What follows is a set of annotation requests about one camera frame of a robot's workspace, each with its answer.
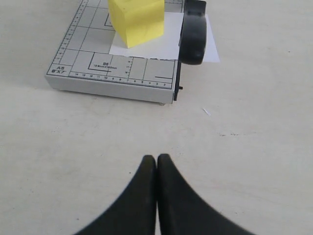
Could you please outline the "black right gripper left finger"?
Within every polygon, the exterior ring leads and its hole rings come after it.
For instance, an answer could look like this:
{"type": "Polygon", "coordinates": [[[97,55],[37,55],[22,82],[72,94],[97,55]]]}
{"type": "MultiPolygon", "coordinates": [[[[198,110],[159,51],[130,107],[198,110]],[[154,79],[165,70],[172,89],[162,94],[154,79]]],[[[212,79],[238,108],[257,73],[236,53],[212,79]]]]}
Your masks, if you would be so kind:
{"type": "Polygon", "coordinates": [[[145,155],[127,187],[78,235],[154,235],[156,227],[156,175],[153,156],[145,155]]]}

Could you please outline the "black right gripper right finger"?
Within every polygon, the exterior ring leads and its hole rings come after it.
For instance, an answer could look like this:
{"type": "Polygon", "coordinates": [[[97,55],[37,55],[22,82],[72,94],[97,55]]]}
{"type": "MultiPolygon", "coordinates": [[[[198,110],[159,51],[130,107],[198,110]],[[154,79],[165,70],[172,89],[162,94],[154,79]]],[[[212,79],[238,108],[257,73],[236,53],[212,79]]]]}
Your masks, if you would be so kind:
{"type": "Polygon", "coordinates": [[[251,235],[209,206],[186,182],[170,155],[157,158],[158,215],[162,235],[251,235]]]}

